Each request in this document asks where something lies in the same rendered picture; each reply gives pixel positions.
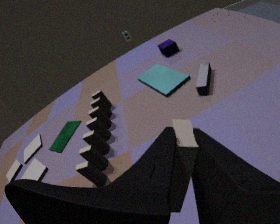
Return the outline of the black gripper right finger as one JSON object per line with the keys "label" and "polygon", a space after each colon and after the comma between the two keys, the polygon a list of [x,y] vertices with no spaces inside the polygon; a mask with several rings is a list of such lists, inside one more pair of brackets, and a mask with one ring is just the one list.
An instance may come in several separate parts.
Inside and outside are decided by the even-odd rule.
{"label": "black gripper right finger", "polygon": [[194,128],[191,181],[200,224],[280,224],[280,182]]}

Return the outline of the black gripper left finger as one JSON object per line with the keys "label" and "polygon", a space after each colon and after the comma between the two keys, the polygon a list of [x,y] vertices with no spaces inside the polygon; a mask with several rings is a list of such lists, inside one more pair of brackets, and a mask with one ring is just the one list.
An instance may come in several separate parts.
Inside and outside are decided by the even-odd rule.
{"label": "black gripper left finger", "polygon": [[166,126],[109,186],[65,187],[15,179],[5,196],[25,224],[169,224],[176,133]]}

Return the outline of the teal flat rectangular slab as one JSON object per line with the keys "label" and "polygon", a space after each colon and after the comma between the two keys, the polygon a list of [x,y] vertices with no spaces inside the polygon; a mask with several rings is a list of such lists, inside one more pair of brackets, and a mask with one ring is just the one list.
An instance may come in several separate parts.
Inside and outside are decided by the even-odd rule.
{"label": "teal flat rectangular slab", "polygon": [[175,71],[175,69],[155,64],[154,67],[146,69],[139,77],[139,81],[145,83],[147,87],[159,92],[162,96],[169,97],[182,83],[189,81],[189,74]]}

